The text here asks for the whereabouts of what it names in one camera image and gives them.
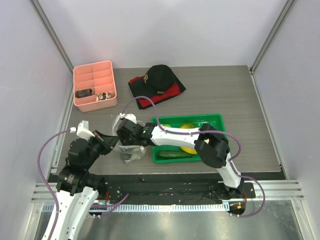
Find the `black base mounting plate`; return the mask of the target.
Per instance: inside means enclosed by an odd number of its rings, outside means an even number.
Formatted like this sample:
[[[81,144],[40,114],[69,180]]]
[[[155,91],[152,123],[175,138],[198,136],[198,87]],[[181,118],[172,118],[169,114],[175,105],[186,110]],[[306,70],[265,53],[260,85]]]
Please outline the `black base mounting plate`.
[[[246,201],[256,197],[253,184],[243,181],[242,193],[225,189],[217,173],[102,175],[101,200],[130,205],[205,205]]]

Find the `black baseball cap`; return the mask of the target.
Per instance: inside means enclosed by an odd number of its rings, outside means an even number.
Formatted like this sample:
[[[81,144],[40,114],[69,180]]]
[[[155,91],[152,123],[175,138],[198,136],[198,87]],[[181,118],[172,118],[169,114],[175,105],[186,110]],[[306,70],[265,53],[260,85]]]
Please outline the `black baseball cap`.
[[[164,64],[152,66],[144,75],[142,84],[151,93],[163,94],[176,81],[176,75]]]

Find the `pink divided organizer box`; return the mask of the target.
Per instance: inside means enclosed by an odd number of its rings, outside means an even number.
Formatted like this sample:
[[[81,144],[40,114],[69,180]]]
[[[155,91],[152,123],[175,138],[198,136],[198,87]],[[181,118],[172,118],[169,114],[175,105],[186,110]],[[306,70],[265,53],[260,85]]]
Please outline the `pink divided organizer box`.
[[[76,98],[76,91],[92,89],[92,95]],[[96,94],[110,92],[112,98],[96,101]],[[113,65],[109,60],[79,65],[73,69],[73,103],[83,113],[118,104]]]

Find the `pink patterned item in organizer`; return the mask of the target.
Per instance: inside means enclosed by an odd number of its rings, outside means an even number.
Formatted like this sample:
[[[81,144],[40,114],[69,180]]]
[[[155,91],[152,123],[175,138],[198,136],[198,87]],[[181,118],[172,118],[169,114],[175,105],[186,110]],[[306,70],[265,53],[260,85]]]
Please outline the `pink patterned item in organizer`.
[[[102,93],[98,93],[95,95],[95,101],[96,102],[100,102],[100,101],[104,101],[104,100],[109,100],[111,99],[111,93],[110,92],[102,92]]]

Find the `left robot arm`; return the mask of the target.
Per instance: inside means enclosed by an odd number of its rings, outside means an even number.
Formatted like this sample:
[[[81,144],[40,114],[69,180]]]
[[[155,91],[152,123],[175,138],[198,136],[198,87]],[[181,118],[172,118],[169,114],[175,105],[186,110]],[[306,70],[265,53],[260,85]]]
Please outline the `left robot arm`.
[[[76,240],[94,201],[107,192],[104,177],[89,172],[93,163],[109,154],[118,136],[82,130],[70,144],[66,164],[58,174],[56,192],[47,180],[44,184],[54,200],[54,208],[43,234],[44,240]]]

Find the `green plastic tray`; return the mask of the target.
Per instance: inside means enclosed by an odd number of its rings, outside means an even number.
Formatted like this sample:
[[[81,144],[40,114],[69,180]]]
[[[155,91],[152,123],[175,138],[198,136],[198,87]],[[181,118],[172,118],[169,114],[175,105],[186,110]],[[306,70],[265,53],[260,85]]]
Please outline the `green plastic tray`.
[[[225,124],[221,114],[196,114],[161,116],[159,122],[167,127],[180,128],[189,125],[188,128],[200,128],[203,124],[210,124],[218,131],[225,131]],[[152,159],[156,164],[199,162],[201,158],[195,151],[184,151],[179,146],[161,145],[152,148]]]

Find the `aluminium frame rail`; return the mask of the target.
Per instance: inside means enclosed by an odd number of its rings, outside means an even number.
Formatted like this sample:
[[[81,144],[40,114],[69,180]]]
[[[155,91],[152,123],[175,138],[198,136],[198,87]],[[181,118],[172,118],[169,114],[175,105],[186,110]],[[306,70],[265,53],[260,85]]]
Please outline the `aluminium frame rail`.
[[[245,180],[242,193],[228,193],[219,182],[111,182],[104,194],[118,211],[156,212],[212,209],[223,211],[245,201],[304,199],[296,180]]]

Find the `orange fake fruit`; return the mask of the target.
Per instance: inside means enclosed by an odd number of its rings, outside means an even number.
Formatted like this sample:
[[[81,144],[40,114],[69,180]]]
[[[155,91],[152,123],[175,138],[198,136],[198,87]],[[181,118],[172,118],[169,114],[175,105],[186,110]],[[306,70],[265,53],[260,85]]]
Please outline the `orange fake fruit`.
[[[194,129],[196,127],[197,127],[197,125],[193,122],[187,122],[187,123],[184,123],[180,126],[181,129]]]

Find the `dark green fake cucumber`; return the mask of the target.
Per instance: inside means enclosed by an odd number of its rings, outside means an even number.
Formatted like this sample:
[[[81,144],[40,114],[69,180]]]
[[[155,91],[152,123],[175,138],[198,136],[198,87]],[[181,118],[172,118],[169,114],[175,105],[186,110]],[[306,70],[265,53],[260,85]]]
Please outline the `dark green fake cucumber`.
[[[157,153],[157,157],[161,159],[170,160],[170,159],[188,159],[188,158],[192,158],[193,155],[186,153],[184,151],[168,150],[168,151],[159,151]]]

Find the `yellow fake pepper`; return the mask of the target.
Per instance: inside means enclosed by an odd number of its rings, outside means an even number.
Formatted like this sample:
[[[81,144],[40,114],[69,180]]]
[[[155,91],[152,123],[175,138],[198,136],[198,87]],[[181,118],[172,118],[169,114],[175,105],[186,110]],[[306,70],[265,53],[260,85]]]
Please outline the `yellow fake pepper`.
[[[197,151],[194,150],[193,148],[188,148],[188,147],[183,147],[183,146],[181,146],[180,149],[181,149],[183,152],[186,152],[186,153],[188,153],[188,154],[197,155]]]

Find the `red and black folded cloth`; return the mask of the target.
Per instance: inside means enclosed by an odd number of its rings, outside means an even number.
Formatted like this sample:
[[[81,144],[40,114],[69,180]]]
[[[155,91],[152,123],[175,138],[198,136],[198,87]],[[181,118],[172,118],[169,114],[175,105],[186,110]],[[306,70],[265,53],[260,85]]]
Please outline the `red and black folded cloth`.
[[[179,96],[186,90],[186,87],[177,78],[172,86],[162,94],[151,93],[147,90],[146,86],[143,86],[142,76],[131,79],[128,82],[128,86],[135,98],[140,96],[147,97],[151,99],[155,105]]]

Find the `small black object in organizer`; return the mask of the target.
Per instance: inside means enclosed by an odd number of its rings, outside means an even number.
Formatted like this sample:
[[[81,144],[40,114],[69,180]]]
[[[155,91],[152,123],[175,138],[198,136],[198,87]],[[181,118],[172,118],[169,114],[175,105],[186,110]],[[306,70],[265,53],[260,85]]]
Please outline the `small black object in organizer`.
[[[75,92],[75,97],[80,99],[80,98],[85,98],[85,97],[89,97],[92,95],[92,89],[91,88],[87,88],[87,89],[83,89],[83,90],[77,90]]]

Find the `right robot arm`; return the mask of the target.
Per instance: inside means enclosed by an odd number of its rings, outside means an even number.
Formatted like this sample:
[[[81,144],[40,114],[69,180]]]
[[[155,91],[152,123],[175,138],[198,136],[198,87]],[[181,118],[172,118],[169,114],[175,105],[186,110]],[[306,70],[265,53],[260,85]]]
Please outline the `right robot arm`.
[[[195,128],[174,128],[159,122],[141,125],[126,117],[115,132],[123,146],[176,146],[193,149],[205,165],[218,171],[230,197],[236,198],[244,191],[242,175],[233,163],[233,159],[240,155],[242,145],[230,133],[219,131],[208,123]]]

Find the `clear zip top bag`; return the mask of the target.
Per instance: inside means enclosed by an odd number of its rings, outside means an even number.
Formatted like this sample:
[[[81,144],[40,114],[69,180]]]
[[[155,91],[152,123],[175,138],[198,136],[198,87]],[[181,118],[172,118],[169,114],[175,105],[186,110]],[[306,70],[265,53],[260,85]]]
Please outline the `clear zip top bag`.
[[[113,120],[112,122],[112,134],[115,136],[117,133],[117,129],[120,125],[121,119],[119,118],[119,115]],[[142,121],[137,120],[137,123],[140,125],[143,125],[144,123]],[[142,159],[146,154],[146,148],[139,145],[128,145],[124,146],[121,144],[120,141],[116,144],[114,147],[114,150],[117,151],[121,157],[121,153],[140,153],[140,159]]]

